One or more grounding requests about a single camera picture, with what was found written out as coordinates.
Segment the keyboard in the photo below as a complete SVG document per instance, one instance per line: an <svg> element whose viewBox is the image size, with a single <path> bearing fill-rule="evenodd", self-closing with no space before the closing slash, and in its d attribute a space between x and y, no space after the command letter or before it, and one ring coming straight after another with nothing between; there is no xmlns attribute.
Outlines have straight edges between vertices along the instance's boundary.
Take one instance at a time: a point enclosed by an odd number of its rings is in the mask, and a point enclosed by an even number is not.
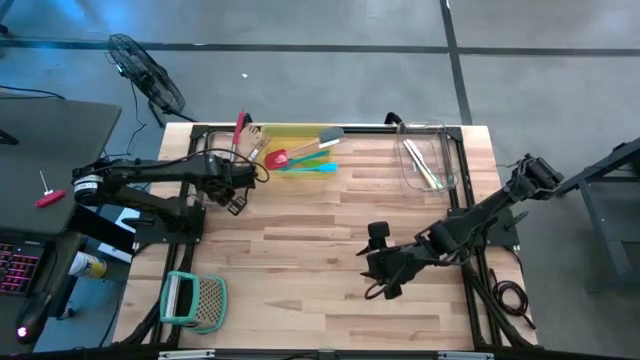
<svg viewBox="0 0 640 360"><path fill-rule="evenodd" d="M0 241L0 295L28 296L44 247Z"/></svg>

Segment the spatula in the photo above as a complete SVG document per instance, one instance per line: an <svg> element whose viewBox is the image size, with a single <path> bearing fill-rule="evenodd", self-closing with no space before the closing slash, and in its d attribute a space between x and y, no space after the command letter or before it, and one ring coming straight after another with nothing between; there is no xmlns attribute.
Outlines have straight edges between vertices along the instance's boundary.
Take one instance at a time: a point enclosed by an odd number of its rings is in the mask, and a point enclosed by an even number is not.
<svg viewBox="0 0 640 360"><path fill-rule="evenodd" d="M316 166L316 167L313 167L313 168L291 169L288 172L311 172L311 171L336 172L336 171L338 171L338 164L337 163L326 163L326 164L322 164L320 166Z"/></svg>
<svg viewBox="0 0 640 360"><path fill-rule="evenodd" d="M289 163L287 164L287 166L278 169L278 171L287 171L287 170L293 168L295 165L302 164L302 163L307 162L307 161L309 161L311 159L317 159L319 157L323 157L323 156L327 156L327 155L329 155L329 150L318 151L315 154L303 156L301 158L291 159L291 160L289 160Z"/></svg>

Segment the black fan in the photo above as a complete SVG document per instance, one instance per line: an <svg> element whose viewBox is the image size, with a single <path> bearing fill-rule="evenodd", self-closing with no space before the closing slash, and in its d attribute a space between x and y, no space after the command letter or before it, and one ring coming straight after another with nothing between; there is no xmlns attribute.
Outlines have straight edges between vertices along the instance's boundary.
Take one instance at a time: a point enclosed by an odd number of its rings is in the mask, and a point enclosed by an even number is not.
<svg viewBox="0 0 640 360"><path fill-rule="evenodd" d="M164 127L164 124L158 118L152 104L159 107L165 114L196 122L181 114L185 105L184 97L167 75L167 70L158 65L137 42L128 35L114 34L109 36L107 46L120 75L131 80L147 96L149 109L161 127Z"/></svg>

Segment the wooden table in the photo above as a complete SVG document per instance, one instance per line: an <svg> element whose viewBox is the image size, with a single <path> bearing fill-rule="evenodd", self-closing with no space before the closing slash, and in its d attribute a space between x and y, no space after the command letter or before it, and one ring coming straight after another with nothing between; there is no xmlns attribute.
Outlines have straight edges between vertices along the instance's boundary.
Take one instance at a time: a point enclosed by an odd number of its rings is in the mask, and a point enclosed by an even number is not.
<svg viewBox="0 0 640 360"><path fill-rule="evenodd" d="M191 127L167 124L161 160L186 154ZM479 202L501 187L489 131L464 126L462 132ZM349 135L336 147L340 169L331 180L272 177L258 184L237 217L209 205L192 272L226 280L228 314L216 333L182 331L180 347L472 349L458 267L425 268L396 300L363 299L371 281L359 275L366 261L354 254L366 245L367 224L388 221L392 242L412 242L417 231L443 218L450 206L446 193L403 196L395 141L393 135ZM179 184L154 184L151 191L174 196ZM166 253L166 245L152 245L134 259L115 341L129 335L157 299ZM523 285L511 254L489 248L487 261L499 279ZM486 310L479 299L478 304L489 339ZM522 318L510 319L526 339L536 342Z"/></svg>

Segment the yellow tray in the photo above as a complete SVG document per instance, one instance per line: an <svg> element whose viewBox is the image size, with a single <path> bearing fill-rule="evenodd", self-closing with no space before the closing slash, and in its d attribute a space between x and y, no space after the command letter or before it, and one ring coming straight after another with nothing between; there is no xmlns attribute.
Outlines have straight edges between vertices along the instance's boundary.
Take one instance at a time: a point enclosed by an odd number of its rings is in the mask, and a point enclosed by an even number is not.
<svg viewBox="0 0 640 360"><path fill-rule="evenodd" d="M293 149L297 146L303 145L314 138L317 138L318 135L328 126L294 126L294 125L265 125L262 127L262 133L269 135L271 137L271 141L269 144L260 152L259 162L264 165L264 158L267 154L274 152L279 149ZM319 160L323 164L331 162L333 157L333 149L332 147L328 147L325 149L318 149L318 151L329 150L329 154L326 156L322 156L316 158L314 160ZM322 173L322 172L289 172L289 171L278 171L278 170L270 170L269 174L272 176L278 177L287 177L287 178L305 178L305 179L326 179L330 178L335 173Z"/></svg>

